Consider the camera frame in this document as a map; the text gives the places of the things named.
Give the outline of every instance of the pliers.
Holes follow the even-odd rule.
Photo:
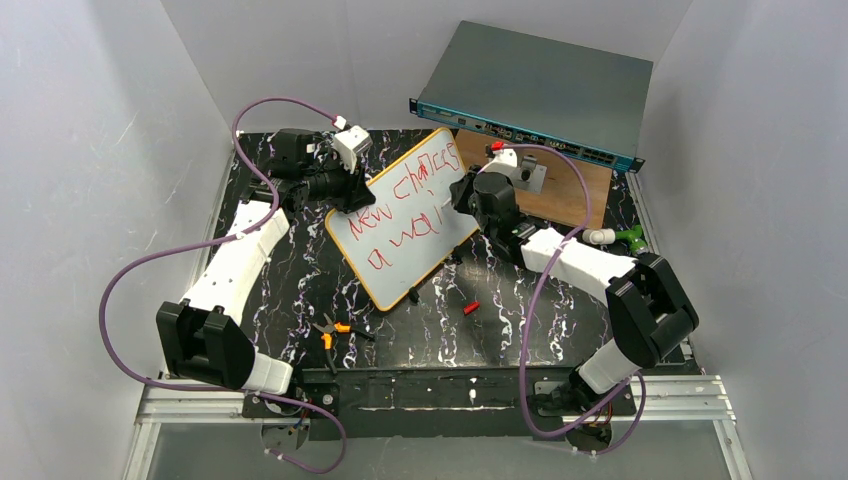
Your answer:
[[[352,327],[350,325],[342,325],[339,322],[333,322],[329,315],[324,314],[324,319],[327,320],[326,325],[319,325],[318,323],[312,322],[312,326],[315,327],[316,330],[321,332],[321,340],[324,340],[324,353],[327,355],[327,367],[330,368],[330,372],[333,375],[338,374],[338,370],[336,370],[336,366],[333,364],[333,333],[355,333],[366,340],[374,341],[374,335],[366,332],[357,327]]]

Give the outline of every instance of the table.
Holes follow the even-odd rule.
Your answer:
[[[364,161],[369,178],[430,133],[371,131],[373,145]],[[242,135],[242,146],[251,159],[274,155],[271,135]],[[229,228],[238,194],[248,180],[247,169],[234,161],[216,236]],[[461,264],[447,264],[422,282],[417,305],[404,299],[393,310],[380,312],[326,232],[328,211],[326,205],[310,204],[295,218],[248,297],[241,328],[260,352],[305,369],[323,368],[321,335],[310,322],[322,321],[327,313],[376,336],[375,342],[338,336],[333,354],[340,370],[487,369],[518,364],[519,325],[538,274],[498,260],[489,253],[486,239],[475,234],[457,249]],[[604,227],[622,230],[638,222],[627,180],[613,172]],[[568,230],[557,228],[562,233]],[[602,248],[627,253],[621,245]],[[462,309],[473,301],[479,301],[480,308],[466,317]],[[611,336],[604,305],[562,282],[546,284],[536,316],[530,334],[530,365],[574,367]],[[667,361],[681,365],[679,349]],[[250,401],[243,414],[274,415],[267,404]]]

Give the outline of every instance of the red marker cap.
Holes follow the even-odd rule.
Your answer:
[[[477,308],[479,308],[479,307],[480,307],[480,302],[474,302],[471,305],[468,305],[467,307],[463,308],[462,311],[465,312],[466,315],[468,315],[469,313],[473,312],[474,310],[477,310]]]

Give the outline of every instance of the metal frame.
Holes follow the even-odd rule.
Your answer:
[[[638,177],[627,173],[626,178],[639,214],[645,240],[652,251],[660,253],[650,216],[645,208]],[[210,230],[214,231],[220,211],[220,201],[212,215]],[[198,274],[206,265],[206,255],[200,256]],[[692,356],[688,341],[684,355]],[[197,384],[190,380],[162,380],[171,384]],[[736,415],[718,375],[646,376],[646,405],[642,421],[712,421],[732,480],[750,480],[751,471],[736,432]],[[638,382],[631,384],[635,400],[643,394]],[[146,387],[136,417],[135,431],[124,480],[144,480],[165,423],[263,424],[286,425],[290,418],[244,418],[241,416],[244,394],[240,392],[179,392]],[[570,422],[577,417],[563,417]],[[631,422],[632,416],[615,416],[614,422]]]

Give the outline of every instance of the gray floor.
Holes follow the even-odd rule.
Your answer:
[[[619,423],[617,431],[627,428]],[[151,479],[313,478],[264,455],[259,425],[166,424]],[[290,446],[281,446],[291,451]],[[307,442],[300,458],[329,464],[337,442]],[[593,460],[529,438],[371,438],[350,441],[330,479],[729,479],[712,422],[646,422],[627,444]]]

